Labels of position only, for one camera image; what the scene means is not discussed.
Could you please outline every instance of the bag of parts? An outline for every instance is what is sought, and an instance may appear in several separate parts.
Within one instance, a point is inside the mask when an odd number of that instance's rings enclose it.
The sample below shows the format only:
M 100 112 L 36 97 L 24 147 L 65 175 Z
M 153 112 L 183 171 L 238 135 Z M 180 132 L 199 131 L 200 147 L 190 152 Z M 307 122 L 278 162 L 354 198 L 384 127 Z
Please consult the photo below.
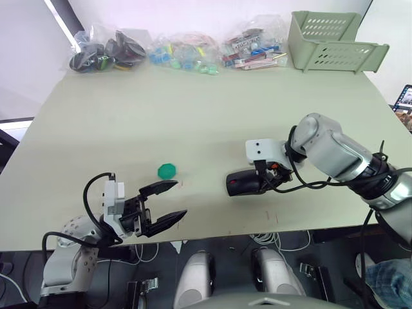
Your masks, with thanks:
M 224 67 L 256 70 L 286 66 L 288 28 L 279 15 L 258 15 L 221 45 Z
M 69 67 L 76 72 L 109 71 L 111 68 L 129 71 L 146 58 L 144 46 L 151 43 L 147 30 L 110 30 L 93 25 L 89 32 L 74 36 Z
M 150 47 L 151 63 L 176 70 L 218 74 L 218 44 L 202 33 L 183 33 L 159 37 Z

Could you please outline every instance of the floor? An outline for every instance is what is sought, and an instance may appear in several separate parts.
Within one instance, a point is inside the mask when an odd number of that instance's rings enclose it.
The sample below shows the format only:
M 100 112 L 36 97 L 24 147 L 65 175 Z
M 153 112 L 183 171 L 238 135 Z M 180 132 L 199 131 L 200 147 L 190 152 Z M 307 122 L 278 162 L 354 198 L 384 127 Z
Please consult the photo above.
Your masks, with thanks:
M 281 233 L 284 248 L 301 247 L 307 242 L 306 238 L 305 232 Z M 252 249 L 259 247 L 260 245 L 249 236 L 188 241 L 182 246 L 180 254 L 176 253 L 170 243 L 161 243 L 156 259 L 150 263 L 141 263 L 138 266 L 112 263 L 110 301 L 104 308 L 123 308 L 127 282 L 153 277 L 159 278 L 159 289 L 147 295 L 148 308 L 172 308 L 174 291 L 183 267 L 188 258 L 199 250 L 210 252 L 216 259 L 217 276 L 214 295 L 231 291 L 254 291 L 249 264 L 250 253 Z M 144 259 L 153 256 L 155 250 L 156 245 L 145 245 Z M 309 296 L 319 298 L 319 288 L 314 281 L 299 273 L 300 262 L 328 267 L 336 302 L 348 308 L 362 308 L 361 300 L 342 282 L 344 276 L 353 278 L 357 276 L 353 261 L 358 250 L 358 238 L 342 238 L 327 243 L 312 244 L 299 252 L 285 252 L 285 256 Z M 383 235 L 368 236 L 366 251 L 376 262 L 410 256 L 409 252 L 402 250 Z M 20 286 L 23 284 L 23 270 L 27 262 L 24 285 L 30 298 L 37 302 L 42 280 L 40 253 L 6 252 L 2 254 L 1 261 L 11 261 L 14 264 L 14 270 L 10 276 Z M 100 263 L 95 272 L 91 289 L 88 292 L 91 306 L 100 306 L 106 298 L 108 266 L 108 262 Z M 0 296 L 3 290 L 4 282 L 0 280 Z M 17 290 L 7 283 L 5 294 L 0 298 L 0 307 L 20 302 Z

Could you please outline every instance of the white wall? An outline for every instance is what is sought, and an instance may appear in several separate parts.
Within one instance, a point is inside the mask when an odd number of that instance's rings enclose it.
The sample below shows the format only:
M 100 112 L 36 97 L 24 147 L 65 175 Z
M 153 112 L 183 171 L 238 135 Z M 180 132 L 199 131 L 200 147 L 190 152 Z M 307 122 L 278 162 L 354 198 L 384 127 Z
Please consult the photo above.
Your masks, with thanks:
M 259 14 L 281 14 L 290 23 L 290 12 L 357 12 L 364 15 L 370 0 L 69 0 L 83 27 L 100 23 L 116 28 L 149 30 L 159 34 L 201 31 L 224 38 L 233 27 Z
M 34 117 L 64 76 L 70 44 L 41 0 L 1 0 L 0 29 L 0 120 Z
M 357 40 L 390 45 L 379 71 L 367 76 L 394 104 L 404 86 L 412 84 L 412 0 L 373 0 Z

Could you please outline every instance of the light green plastic basket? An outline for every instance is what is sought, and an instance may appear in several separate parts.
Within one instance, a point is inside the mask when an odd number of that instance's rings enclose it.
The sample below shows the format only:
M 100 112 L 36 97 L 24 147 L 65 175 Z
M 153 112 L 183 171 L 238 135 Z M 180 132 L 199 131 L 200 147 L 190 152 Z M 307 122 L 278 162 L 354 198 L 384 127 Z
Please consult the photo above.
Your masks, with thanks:
M 288 43 L 295 67 L 376 72 L 389 45 L 355 42 L 361 20 L 356 13 L 292 12 Z

